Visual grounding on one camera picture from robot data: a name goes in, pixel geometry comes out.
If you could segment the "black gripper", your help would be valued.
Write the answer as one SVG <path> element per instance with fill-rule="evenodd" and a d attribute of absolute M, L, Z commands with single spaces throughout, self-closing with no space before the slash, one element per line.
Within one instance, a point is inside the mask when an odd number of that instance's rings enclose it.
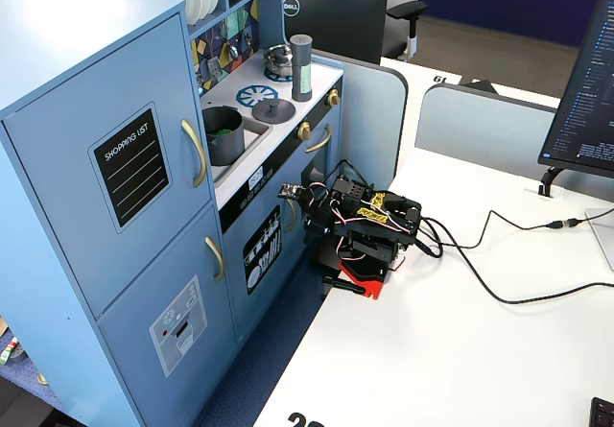
<path fill-rule="evenodd" d="M 304 242 L 312 266 L 322 265 L 327 274 L 338 274 L 341 260 L 336 248 L 340 238 L 322 237 L 334 233 L 337 217 L 331 209 L 331 201 L 330 197 L 316 200 L 311 195 L 302 199 L 304 228 L 307 230 Z"/>

